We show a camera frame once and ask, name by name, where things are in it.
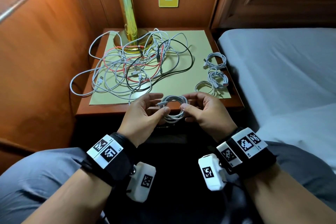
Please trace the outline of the person's left hand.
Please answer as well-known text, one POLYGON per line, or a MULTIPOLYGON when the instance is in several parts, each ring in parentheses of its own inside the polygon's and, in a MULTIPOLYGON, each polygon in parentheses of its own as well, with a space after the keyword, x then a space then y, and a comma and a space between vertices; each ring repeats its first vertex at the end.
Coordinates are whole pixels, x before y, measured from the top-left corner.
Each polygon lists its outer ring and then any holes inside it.
POLYGON ((157 107, 162 98, 163 93, 147 93, 132 102, 117 132, 128 138, 135 147, 143 144, 154 131, 148 127, 148 109, 157 107))

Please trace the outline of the person's right hand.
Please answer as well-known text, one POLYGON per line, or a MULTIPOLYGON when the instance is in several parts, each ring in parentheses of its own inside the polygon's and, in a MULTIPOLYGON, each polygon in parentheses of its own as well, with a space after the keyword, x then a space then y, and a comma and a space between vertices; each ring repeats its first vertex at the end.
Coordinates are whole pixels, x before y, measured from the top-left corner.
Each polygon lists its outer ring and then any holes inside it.
POLYGON ((191 101, 188 104, 201 110, 199 117, 185 117, 184 120, 189 123, 197 122, 217 143, 237 129, 237 125, 220 99, 203 92, 193 92, 183 96, 191 101))

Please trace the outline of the person's right forearm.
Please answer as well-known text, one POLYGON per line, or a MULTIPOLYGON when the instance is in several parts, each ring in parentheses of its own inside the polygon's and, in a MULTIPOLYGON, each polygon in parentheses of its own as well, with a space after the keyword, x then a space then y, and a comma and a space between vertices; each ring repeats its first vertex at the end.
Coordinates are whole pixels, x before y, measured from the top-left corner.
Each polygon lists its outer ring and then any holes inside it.
POLYGON ((243 184, 264 224, 336 224, 336 212, 278 164, 243 184))

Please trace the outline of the person's left forearm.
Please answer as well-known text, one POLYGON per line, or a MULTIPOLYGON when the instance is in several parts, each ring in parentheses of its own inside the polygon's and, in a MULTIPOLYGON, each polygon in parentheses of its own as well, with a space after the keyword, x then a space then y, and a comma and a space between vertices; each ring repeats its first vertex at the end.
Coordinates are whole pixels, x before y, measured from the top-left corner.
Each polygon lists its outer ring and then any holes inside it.
POLYGON ((79 169, 22 224, 96 224, 111 189, 92 173, 79 169))

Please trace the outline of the wooden nightstand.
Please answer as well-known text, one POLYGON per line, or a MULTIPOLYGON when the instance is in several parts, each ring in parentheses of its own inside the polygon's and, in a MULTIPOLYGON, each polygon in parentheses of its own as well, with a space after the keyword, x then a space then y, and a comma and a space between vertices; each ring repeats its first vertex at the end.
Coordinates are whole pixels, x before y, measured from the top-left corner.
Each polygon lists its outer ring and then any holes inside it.
MULTIPOLYGON (((105 28, 103 30, 103 33, 106 33, 109 30, 119 30, 120 28, 105 28)), ((204 31, 205 35, 207 36, 209 45, 212 48, 213 52, 220 52, 215 39, 212 36, 211 31, 206 27, 171 27, 171 28, 162 28, 164 31, 204 31)), ((103 36, 103 39, 100 41, 98 50, 96 52, 96 56, 101 58, 103 56, 103 47, 107 46, 108 37, 103 36)), ((228 91, 231 96, 230 99, 220 99, 221 103, 227 108, 230 112, 239 112, 245 109, 245 106, 243 104, 243 101, 241 100, 241 97, 236 89, 236 86, 234 84, 234 81, 230 75, 230 72, 228 71, 228 68, 222 69, 223 73, 228 77, 229 79, 229 87, 228 91)), ((84 92, 88 92, 89 90, 89 80, 92 79, 92 75, 89 75, 89 78, 87 80, 85 90, 84 92)), ((89 105, 91 96, 89 97, 83 97, 79 103, 78 110, 76 112, 76 116, 88 116, 88 115, 107 115, 111 114, 113 116, 116 115, 124 115, 128 108, 128 104, 106 104, 106 105, 89 105)), ((169 104, 172 111, 178 111, 179 107, 178 104, 172 103, 169 104)))

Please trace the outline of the black wristband with marker tags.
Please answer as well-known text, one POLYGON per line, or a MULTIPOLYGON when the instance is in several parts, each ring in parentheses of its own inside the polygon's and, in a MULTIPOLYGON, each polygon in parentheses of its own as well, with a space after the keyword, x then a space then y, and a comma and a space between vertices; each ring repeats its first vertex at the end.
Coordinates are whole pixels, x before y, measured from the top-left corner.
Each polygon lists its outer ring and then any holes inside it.
POLYGON ((219 141, 216 156, 228 174, 247 179, 273 166, 277 159, 250 128, 237 128, 219 141))
POLYGON ((124 135, 105 135, 86 152, 81 168, 111 187, 131 174, 137 148, 124 135))

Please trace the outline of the beige table mat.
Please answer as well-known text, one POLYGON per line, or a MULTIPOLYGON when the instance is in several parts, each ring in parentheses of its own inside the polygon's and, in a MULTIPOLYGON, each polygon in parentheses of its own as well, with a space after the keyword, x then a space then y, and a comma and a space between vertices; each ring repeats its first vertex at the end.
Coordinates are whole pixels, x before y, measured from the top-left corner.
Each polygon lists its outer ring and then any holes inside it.
POLYGON ((93 65, 89 86, 89 105, 129 104, 146 93, 164 96, 183 95, 197 91, 215 94, 217 98, 231 98, 228 81, 219 69, 214 69, 219 88, 208 85, 204 59, 213 53, 204 31, 154 30, 154 44, 140 54, 130 54, 114 46, 116 31, 108 31, 107 46, 98 64, 93 65))

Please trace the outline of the bed with grey sheet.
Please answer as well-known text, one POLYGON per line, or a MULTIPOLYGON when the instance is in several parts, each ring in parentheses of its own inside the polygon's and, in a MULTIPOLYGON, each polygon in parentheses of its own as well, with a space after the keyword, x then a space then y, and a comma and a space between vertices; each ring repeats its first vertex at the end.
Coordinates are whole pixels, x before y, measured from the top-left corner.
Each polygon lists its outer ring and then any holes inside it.
POLYGON ((217 44, 257 135, 297 146, 336 174, 336 28, 232 29, 217 44))

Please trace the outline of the brass lamp stand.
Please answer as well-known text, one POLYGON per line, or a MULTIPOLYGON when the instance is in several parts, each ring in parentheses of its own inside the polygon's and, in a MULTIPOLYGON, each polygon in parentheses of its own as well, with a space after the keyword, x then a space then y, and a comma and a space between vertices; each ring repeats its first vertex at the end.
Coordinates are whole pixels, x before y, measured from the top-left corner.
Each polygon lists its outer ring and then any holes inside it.
POLYGON ((139 28, 136 23, 133 0, 119 0, 123 14, 124 29, 116 33, 114 46, 130 54, 138 54, 153 45, 149 31, 139 28))

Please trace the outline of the person's grey trousers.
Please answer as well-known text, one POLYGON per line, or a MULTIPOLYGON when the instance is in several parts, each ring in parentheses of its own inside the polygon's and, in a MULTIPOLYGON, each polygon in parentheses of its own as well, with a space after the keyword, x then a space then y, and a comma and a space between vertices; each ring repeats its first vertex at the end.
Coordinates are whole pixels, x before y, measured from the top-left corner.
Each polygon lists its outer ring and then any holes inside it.
MULTIPOLYGON (((280 167, 336 212, 336 174, 323 160, 296 146, 268 141, 280 167)), ((182 156, 177 171, 159 160, 148 200, 135 203, 117 191, 106 206, 104 224, 264 224, 237 175, 221 191, 206 188, 195 155, 182 156)), ((80 168, 80 148, 40 151, 0 176, 0 224, 21 224, 80 168)))

